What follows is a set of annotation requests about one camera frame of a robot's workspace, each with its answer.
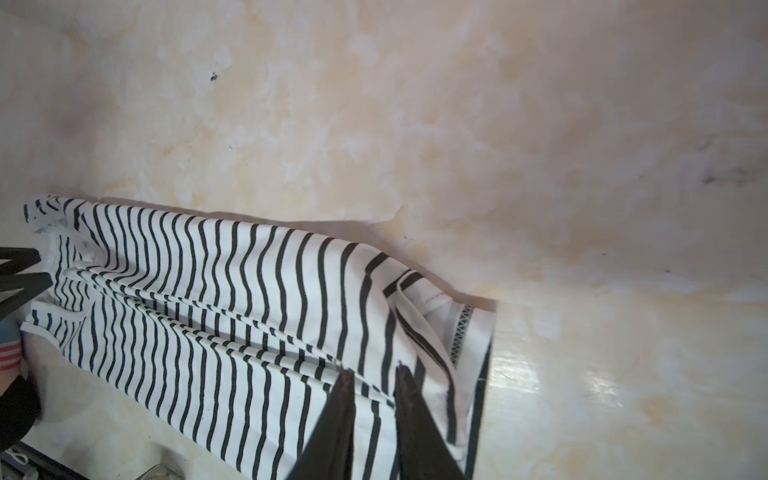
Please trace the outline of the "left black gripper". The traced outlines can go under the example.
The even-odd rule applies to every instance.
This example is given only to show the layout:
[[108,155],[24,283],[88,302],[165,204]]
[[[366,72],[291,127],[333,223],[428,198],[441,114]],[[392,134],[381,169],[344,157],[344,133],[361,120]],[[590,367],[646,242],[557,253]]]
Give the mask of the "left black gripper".
[[1,292],[11,292],[1,301],[2,320],[52,286],[47,272],[26,272],[40,262],[34,248],[1,248]]

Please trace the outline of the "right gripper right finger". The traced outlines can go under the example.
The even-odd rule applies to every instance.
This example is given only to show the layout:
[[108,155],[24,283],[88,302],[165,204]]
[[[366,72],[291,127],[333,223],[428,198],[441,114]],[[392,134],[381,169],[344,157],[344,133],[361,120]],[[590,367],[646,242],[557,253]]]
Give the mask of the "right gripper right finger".
[[401,479],[464,479],[410,369],[404,365],[396,369],[395,415]]

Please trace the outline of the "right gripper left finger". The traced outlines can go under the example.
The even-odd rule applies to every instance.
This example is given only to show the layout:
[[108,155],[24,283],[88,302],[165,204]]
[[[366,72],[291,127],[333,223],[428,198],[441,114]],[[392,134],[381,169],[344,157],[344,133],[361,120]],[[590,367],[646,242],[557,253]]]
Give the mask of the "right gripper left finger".
[[354,386],[354,374],[349,370],[342,371],[289,479],[351,478],[356,416]]

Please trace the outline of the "black white striped tank top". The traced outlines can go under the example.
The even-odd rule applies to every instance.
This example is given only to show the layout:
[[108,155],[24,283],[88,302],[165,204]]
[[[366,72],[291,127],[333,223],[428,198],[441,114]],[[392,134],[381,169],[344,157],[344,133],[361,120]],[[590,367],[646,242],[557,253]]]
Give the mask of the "black white striped tank top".
[[409,368],[449,452],[476,456],[491,312],[379,249],[295,228],[48,196],[50,292],[23,329],[250,479],[284,479],[340,370],[355,376],[352,473],[395,479]]

